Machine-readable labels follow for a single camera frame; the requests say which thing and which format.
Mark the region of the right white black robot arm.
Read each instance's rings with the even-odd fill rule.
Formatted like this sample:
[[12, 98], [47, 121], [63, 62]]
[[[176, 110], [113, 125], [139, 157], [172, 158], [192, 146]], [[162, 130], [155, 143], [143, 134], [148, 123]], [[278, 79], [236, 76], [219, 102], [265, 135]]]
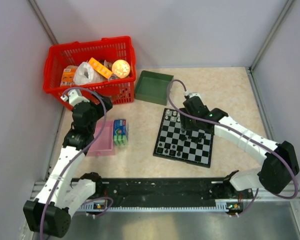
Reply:
[[290, 142], [269, 140], [240, 125], [223, 110], [209, 110], [198, 93], [185, 91], [184, 97], [184, 114], [193, 117], [190, 119], [191, 126], [213, 131], [216, 136], [248, 153], [260, 165], [254, 169], [232, 172], [228, 176], [229, 182], [223, 185], [227, 197], [235, 198], [241, 191], [250, 188], [264, 188], [278, 195], [299, 173], [295, 148]]

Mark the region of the black white chess board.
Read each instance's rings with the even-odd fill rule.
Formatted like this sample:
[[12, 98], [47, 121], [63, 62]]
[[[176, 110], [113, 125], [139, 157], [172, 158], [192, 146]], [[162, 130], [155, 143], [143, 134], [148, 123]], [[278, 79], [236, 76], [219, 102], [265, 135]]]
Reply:
[[180, 113], [165, 108], [154, 145], [153, 156], [205, 168], [211, 166], [214, 134], [204, 130], [184, 130]]

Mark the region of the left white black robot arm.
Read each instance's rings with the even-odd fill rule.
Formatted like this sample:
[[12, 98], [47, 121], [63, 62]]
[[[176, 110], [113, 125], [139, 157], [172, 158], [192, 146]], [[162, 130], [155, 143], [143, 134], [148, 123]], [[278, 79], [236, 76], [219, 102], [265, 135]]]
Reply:
[[[98, 103], [85, 97], [84, 90]], [[41, 240], [50, 236], [64, 237], [77, 210], [89, 197], [99, 198], [104, 191], [96, 173], [84, 175], [72, 190], [69, 187], [77, 167], [101, 135], [95, 132], [97, 121], [105, 120], [107, 112], [112, 109], [111, 97], [75, 86], [66, 89], [60, 99], [72, 106], [70, 130], [64, 137], [58, 160], [46, 183], [34, 200], [27, 200], [23, 206], [29, 229], [39, 233]]]

